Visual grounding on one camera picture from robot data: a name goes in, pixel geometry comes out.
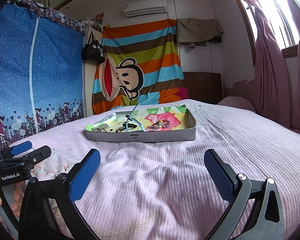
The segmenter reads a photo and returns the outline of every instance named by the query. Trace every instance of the bed sheet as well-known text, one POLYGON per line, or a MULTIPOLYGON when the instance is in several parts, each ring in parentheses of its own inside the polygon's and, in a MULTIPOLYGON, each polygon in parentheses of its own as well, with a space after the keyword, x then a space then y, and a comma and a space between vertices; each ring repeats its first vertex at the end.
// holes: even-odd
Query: bed sheet
MULTIPOLYGON (((248 110, 193 100, 160 106, 183 104, 197 121, 195 141, 88 141, 85 125, 115 110, 109 111, 27 138, 34 148, 48 145, 52 150, 33 175, 52 179, 68 172, 91 148, 98 149, 100 167, 76 205, 100 239, 204 239, 228 204, 203 163, 204 152, 213 148, 236 173, 276 180, 287 239, 300 223, 300 135, 248 110)), ((57 208, 55 214, 63 232, 70 235, 57 208)), ((247 219, 246 212, 242 218, 247 219)))

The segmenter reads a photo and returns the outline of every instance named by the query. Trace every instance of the air conditioner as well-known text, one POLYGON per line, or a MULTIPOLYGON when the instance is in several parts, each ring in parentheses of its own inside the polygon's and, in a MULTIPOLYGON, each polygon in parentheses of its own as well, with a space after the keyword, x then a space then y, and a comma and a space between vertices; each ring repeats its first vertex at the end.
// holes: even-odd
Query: air conditioner
POLYGON ((126 4, 123 8, 123 11, 126 13, 127 17, 154 13, 166 13, 167 0, 142 0, 132 2, 126 4))

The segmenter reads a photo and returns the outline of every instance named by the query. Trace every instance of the blue fabric wardrobe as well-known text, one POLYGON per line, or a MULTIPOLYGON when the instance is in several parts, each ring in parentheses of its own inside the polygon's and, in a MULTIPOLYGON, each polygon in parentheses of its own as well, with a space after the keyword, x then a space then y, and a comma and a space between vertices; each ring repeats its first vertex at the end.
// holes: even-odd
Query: blue fabric wardrobe
POLYGON ((0 12, 0 150, 84 116, 84 35, 58 17, 15 4, 0 12))

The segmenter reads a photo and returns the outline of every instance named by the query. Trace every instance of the monkey mouth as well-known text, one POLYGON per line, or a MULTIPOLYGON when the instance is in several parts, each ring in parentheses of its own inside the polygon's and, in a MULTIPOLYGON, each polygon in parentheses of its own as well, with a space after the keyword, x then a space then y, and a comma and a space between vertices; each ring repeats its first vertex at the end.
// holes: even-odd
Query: monkey mouth
POLYGON ((111 73, 110 62, 108 59, 106 60, 103 80, 105 82, 106 91, 107 91, 108 95, 111 96, 111 94, 112 94, 112 73, 111 73))

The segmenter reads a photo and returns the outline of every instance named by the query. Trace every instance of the brown headboard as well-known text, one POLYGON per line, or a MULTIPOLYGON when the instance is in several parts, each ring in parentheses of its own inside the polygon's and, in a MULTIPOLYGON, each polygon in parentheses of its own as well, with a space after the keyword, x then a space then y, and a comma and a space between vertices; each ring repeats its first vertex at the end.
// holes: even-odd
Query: brown headboard
POLYGON ((217 104, 222 100, 221 75, 219 73, 184 72, 183 75, 190 99, 208 104, 217 104))

